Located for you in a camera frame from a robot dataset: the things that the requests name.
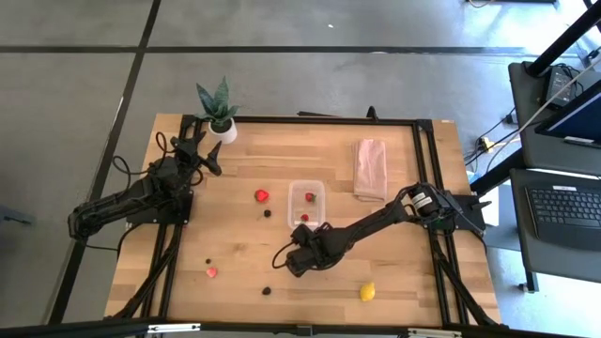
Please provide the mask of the long black stand pole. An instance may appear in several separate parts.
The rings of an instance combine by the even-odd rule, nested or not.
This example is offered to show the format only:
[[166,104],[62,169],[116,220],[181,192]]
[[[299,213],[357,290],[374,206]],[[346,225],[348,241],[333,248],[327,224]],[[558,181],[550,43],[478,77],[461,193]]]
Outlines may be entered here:
[[532,77],[541,75],[564,52],[599,23],[601,23],[601,0],[596,0],[534,62],[526,67],[526,73]]

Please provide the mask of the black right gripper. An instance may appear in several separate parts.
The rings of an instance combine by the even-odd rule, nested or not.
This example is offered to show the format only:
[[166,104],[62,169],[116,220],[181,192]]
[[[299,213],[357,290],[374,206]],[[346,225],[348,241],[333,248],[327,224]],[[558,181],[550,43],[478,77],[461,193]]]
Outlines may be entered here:
[[314,231],[314,237],[305,245],[286,254],[285,266],[295,276],[301,277],[308,270],[324,270],[338,262],[338,256],[329,253],[323,243],[324,235],[331,231],[330,224],[322,224]]

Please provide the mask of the clear plastic tupperware container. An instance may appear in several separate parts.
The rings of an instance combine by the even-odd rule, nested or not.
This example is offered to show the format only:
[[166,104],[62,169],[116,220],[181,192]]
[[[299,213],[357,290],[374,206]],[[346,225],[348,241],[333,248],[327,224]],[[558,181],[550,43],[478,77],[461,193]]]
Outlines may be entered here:
[[[309,203],[305,200],[307,192],[312,192],[316,195],[314,203]],[[308,214],[308,222],[301,220],[302,214]],[[312,230],[315,230],[325,221],[326,192],[323,182],[319,180],[293,180],[288,190],[288,226],[295,229],[304,223]]]

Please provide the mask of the green plant in white pot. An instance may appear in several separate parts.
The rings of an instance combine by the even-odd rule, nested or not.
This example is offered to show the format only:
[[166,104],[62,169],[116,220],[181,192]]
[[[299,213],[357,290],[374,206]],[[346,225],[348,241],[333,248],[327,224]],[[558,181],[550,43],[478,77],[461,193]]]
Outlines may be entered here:
[[203,107],[203,114],[197,117],[208,122],[209,131],[223,144],[233,143],[238,136],[234,116],[238,113],[239,106],[229,104],[229,85],[226,77],[221,79],[213,94],[199,83],[196,83],[195,87]]

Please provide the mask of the short black stand pole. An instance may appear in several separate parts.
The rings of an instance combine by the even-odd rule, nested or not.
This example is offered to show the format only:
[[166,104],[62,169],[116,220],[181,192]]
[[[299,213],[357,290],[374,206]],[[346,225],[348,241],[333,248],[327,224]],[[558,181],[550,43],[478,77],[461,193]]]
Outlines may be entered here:
[[478,196],[485,195],[507,180],[512,169],[524,169],[525,162],[522,150],[515,151],[508,158],[496,165],[482,177],[470,184],[470,190]]

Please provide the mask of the pink folded cloth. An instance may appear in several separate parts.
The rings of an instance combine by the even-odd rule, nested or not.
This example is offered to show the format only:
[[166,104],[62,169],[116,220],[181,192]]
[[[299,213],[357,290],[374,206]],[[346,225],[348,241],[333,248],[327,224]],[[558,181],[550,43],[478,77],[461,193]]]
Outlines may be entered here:
[[361,139],[353,150],[354,195],[361,201],[383,202],[388,194],[385,143],[375,139]]

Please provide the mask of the black side desk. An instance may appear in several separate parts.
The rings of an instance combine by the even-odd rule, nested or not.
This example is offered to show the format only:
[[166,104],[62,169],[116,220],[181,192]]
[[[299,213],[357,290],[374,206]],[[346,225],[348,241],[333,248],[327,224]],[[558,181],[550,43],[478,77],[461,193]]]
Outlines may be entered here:
[[[545,80],[526,73],[522,63],[508,66],[519,127],[541,107]],[[521,151],[527,168],[548,169],[601,176],[601,149],[567,144],[562,138],[538,134],[529,125],[520,133]]]

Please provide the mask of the grey floor object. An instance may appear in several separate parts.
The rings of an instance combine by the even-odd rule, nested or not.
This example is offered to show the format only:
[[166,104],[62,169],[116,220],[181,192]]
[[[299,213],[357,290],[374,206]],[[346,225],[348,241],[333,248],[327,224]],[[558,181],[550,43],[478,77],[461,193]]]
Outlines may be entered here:
[[0,223],[17,222],[22,224],[32,224],[34,221],[35,218],[31,215],[0,205]]

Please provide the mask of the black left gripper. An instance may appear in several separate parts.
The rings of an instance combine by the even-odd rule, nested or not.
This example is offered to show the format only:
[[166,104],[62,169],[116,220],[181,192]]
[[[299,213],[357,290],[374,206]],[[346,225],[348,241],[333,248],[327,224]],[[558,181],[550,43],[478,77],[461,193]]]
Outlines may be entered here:
[[[171,138],[170,143],[174,148],[174,174],[177,177],[192,177],[194,173],[203,177],[200,169],[198,146],[205,136],[206,133],[204,131],[195,131],[191,138]],[[203,159],[203,165],[216,177],[220,176],[223,172],[222,167],[218,163],[221,146],[222,142],[219,141]]]

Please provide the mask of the black laptop with keyboard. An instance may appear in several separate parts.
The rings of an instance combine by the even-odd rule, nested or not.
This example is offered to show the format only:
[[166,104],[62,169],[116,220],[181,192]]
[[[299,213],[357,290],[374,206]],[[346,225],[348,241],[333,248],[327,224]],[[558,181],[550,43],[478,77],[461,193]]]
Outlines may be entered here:
[[510,171],[527,271],[601,283],[601,180]]

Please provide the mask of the silver bracket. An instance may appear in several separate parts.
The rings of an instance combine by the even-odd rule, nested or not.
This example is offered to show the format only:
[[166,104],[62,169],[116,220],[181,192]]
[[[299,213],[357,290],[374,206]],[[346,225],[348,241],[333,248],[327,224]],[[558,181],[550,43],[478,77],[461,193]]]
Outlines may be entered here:
[[463,338],[460,331],[409,328],[407,338]]
[[182,323],[182,324],[152,324],[147,328],[147,334],[164,334],[173,332],[200,331],[200,323]]

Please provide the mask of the black aluminium table frame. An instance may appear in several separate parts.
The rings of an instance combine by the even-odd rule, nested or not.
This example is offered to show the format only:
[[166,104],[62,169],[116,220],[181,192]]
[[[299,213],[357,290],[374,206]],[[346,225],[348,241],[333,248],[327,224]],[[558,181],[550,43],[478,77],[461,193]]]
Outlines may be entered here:
[[[219,154],[222,174],[206,175],[193,190],[177,262],[158,281],[152,314],[201,323],[441,325],[422,227],[391,226],[358,242],[336,267],[300,278],[282,263],[291,233],[287,195],[293,180],[323,182],[326,217],[335,226],[379,209],[379,203],[353,194],[352,147],[360,139],[385,143],[390,193],[422,179],[468,193],[454,122],[241,117],[237,128],[237,140]],[[267,191],[269,200],[256,202],[256,190]],[[208,268],[218,270],[215,278],[207,276]],[[360,288],[368,283],[375,284],[376,295],[363,302]],[[262,294],[266,286],[268,296]]]

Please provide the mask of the black crossbar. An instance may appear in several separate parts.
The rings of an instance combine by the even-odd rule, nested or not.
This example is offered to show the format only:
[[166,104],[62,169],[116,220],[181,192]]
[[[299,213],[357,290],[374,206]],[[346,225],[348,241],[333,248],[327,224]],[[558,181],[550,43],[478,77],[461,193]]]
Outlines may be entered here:
[[[53,325],[37,325],[0,329],[0,338],[118,338],[147,334],[152,324],[182,324],[168,322],[160,317],[119,319],[109,318],[100,321],[86,321]],[[313,325],[314,335],[357,334],[393,335],[407,338],[409,328],[460,331],[463,338],[582,338],[580,336],[514,330],[503,325],[473,326],[448,324],[441,327],[417,326],[354,326],[354,325],[315,325],[315,324],[256,324],[256,323],[200,323],[200,331],[225,332],[267,332],[295,335],[297,325]]]

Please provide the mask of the dark monitor with blue screen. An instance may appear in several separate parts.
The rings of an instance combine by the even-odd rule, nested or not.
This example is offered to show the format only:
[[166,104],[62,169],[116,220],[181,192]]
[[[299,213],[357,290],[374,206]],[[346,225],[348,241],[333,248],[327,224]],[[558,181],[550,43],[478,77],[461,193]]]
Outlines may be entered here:
[[601,148],[601,80],[535,129],[567,144]]

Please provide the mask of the black power adapter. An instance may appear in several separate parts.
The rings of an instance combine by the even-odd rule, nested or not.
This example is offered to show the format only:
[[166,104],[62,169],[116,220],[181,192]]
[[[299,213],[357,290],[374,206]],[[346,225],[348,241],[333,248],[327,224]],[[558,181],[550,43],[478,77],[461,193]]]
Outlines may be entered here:
[[584,91],[579,81],[574,81],[569,87],[563,89],[568,83],[580,74],[578,69],[564,63],[553,66],[546,75],[544,87],[545,101],[549,102],[548,108],[559,110]]

